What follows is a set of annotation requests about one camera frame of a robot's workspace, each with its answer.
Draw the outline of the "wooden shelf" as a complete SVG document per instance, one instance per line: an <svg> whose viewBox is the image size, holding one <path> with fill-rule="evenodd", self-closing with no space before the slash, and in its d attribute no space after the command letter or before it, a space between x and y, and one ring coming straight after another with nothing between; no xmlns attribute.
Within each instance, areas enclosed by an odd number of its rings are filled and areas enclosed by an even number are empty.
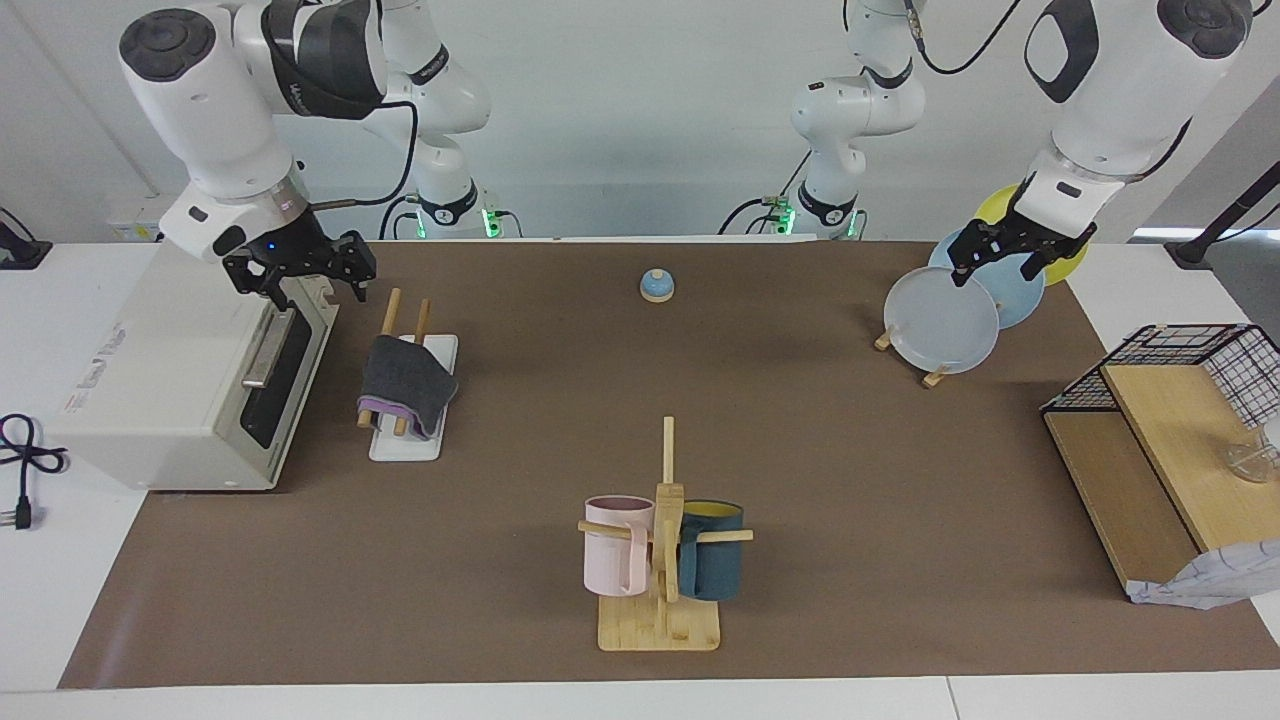
<svg viewBox="0 0 1280 720"><path fill-rule="evenodd" d="M1123 589L1169 582L1224 546L1280 538L1280 482L1228 468L1224 451L1249 429L1206 370L1102 373L1119 411L1042 416Z"/></svg>

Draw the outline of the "dark teal mug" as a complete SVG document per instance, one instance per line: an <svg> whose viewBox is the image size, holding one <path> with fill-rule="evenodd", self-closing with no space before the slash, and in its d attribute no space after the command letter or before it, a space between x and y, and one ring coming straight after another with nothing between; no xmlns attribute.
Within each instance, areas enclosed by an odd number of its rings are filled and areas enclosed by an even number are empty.
<svg viewBox="0 0 1280 720"><path fill-rule="evenodd" d="M742 544L700 542L704 532L741 530L744 507L719 500L695 498L684 503L678 532L678 592L701 601L733 598L742 577Z"/></svg>

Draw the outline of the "pink mug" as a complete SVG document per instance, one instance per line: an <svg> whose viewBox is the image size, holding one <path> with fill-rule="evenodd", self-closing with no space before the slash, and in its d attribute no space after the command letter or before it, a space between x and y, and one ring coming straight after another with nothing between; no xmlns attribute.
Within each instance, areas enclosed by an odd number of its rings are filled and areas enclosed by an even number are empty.
<svg viewBox="0 0 1280 720"><path fill-rule="evenodd" d="M584 505L584 519L623 530L621 537L584 536L584 585L602 597L645 594L650 573L650 541L655 503L630 495L598 495Z"/></svg>

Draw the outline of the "brown table mat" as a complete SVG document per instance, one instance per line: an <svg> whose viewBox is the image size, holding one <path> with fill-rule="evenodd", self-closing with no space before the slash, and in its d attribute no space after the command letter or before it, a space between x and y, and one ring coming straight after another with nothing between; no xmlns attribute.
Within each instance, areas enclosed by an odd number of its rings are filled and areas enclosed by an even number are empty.
<svg viewBox="0 0 1280 720"><path fill-rule="evenodd" d="M145 500L64 688L1280 667L1251 603L1130 603L1041 405L1102 355L1069 288L922 388L873 350L922 243L390 243L346 304L276 489ZM641 297L653 268L675 278ZM397 334L460 340L440 456L357 427ZM675 478L744 506L721 643L608 653L584 501Z"/></svg>

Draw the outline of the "light blue plate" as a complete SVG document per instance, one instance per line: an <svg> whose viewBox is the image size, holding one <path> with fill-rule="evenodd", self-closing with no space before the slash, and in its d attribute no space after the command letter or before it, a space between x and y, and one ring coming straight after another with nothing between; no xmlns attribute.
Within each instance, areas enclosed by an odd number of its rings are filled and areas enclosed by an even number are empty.
<svg viewBox="0 0 1280 720"><path fill-rule="evenodd" d="M931 251L927 266L942 268L947 272L954 269L948 255L948 249L957 240L961 231L956 229L940 241ZM1014 327L1032 315L1038 307L1044 293L1044 273L1039 273L1033 279L1027 281L1021 275L1021 264L1028 255L1015 255L988 263L972 273L970 283L980 284L993 300L995 310L998 314L998 328L1001 331ZM960 290L945 291L946 300L940 310L946 311L946 325L957 327L972 325L973 322L961 316L950 304L961 293Z"/></svg>

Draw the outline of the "purple and grey towel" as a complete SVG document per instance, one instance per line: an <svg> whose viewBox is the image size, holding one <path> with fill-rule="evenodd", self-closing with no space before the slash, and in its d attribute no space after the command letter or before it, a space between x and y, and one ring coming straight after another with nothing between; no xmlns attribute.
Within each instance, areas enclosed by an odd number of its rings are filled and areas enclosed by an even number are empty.
<svg viewBox="0 0 1280 720"><path fill-rule="evenodd" d="M408 433L430 439L458 388L458 380L429 348L380 334L364 366L357 411L403 418Z"/></svg>

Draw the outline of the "wooden plate rack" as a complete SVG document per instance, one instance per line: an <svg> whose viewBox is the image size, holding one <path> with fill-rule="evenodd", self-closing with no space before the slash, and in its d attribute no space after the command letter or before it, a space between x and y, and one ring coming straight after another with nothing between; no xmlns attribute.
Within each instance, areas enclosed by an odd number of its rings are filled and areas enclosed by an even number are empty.
<svg viewBox="0 0 1280 720"><path fill-rule="evenodd" d="M887 325L874 340L873 347L878 352L893 350L902 360L924 373L922 386L933 389L948 374L950 364L938 360L933 355L916 348L909 340L905 331L895 325Z"/></svg>

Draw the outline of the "yellow plate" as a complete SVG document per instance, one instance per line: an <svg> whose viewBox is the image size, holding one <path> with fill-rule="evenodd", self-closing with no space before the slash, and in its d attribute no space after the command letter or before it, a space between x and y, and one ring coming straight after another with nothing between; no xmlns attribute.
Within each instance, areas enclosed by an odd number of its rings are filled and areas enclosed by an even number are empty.
<svg viewBox="0 0 1280 720"><path fill-rule="evenodd" d="M995 191L979 205L975 210L974 218L987 224L995 224L1002 220L1007 214L1009 205L1018 188L1019 183L1014 183ZM1044 283L1047 286L1052 286L1065 281L1080 264L1083 264L1089 247L1091 246L1085 243L1074 258L1060 258L1055 263L1047 265L1044 269Z"/></svg>

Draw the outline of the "wooden mug tree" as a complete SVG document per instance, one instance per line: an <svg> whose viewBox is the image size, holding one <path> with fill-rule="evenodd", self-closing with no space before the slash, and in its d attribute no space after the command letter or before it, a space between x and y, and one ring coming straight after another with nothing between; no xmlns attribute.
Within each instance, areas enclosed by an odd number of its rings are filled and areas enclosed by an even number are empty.
<svg viewBox="0 0 1280 720"><path fill-rule="evenodd" d="M627 560L644 544L648 571L645 592L600 594L596 646L605 652L709 652L721 646L719 605L695 600L678 589L685 488L675 480L675 418L663 418L662 478L655 487L654 518L649 528L630 521L582 518L579 532L627 544Z"/></svg>

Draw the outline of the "grey plate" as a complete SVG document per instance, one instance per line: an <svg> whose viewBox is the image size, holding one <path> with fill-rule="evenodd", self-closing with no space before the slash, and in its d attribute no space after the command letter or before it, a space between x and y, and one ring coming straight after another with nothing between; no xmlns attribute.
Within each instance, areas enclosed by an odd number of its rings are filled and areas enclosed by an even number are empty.
<svg viewBox="0 0 1280 720"><path fill-rule="evenodd" d="M973 282L957 287L948 270L923 266L900 277L883 307L878 350L895 348L927 374L948 375L979 366L993 351L998 310L991 293Z"/></svg>

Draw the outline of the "clear glass cup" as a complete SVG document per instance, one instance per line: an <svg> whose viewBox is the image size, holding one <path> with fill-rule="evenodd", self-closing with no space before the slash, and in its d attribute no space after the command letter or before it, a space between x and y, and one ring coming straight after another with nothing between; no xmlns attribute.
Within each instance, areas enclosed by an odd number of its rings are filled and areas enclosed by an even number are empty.
<svg viewBox="0 0 1280 720"><path fill-rule="evenodd" d="M1280 482L1280 413L1249 430L1224 451L1228 468L1238 478L1266 484Z"/></svg>

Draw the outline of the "black table clamp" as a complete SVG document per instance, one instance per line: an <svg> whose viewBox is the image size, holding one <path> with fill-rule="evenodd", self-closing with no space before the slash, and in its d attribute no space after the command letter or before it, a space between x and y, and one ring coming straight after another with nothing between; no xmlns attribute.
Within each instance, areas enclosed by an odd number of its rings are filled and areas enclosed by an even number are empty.
<svg viewBox="0 0 1280 720"><path fill-rule="evenodd" d="M36 238L20 218L0 205L0 270L33 270L51 250L51 241Z"/></svg>

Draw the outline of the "marble pattern sheet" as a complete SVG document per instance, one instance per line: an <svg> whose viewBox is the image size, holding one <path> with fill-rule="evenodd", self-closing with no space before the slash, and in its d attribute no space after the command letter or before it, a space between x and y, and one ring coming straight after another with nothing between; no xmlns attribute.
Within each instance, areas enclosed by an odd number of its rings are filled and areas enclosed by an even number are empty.
<svg viewBox="0 0 1280 720"><path fill-rule="evenodd" d="M1169 582L1129 580L1133 603L1210 610L1280 591L1280 538L1242 542L1204 552Z"/></svg>

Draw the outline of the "white towel rack wooden rods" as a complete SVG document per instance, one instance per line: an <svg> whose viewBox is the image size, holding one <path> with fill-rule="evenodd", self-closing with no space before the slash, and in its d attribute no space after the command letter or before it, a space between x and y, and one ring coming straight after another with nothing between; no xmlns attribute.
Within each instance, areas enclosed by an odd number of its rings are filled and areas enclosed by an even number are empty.
<svg viewBox="0 0 1280 720"><path fill-rule="evenodd" d="M397 334L396 320L401 309L402 291L393 288L383 318L380 334L388 334L429 348L438 361L454 377L454 364L460 340L454 334L428 334L430 301L420 304L417 325L412 334ZM440 456L449 404L439 421L436 434L420 439L408 433L410 424L389 413L358 413L357 427L372 429L369 457L378 462L434 461Z"/></svg>

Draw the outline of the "white wall socket box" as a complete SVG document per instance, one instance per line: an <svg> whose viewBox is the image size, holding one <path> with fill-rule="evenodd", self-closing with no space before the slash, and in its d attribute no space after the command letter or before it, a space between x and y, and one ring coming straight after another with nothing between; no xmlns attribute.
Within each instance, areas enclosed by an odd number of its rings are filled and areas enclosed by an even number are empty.
<svg viewBox="0 0 1280 720"><path fill-rule="evenodd" d="M161 242L159 222L170 205L169 196L116 200L109 208L106 224L116 242Z"/></svg>

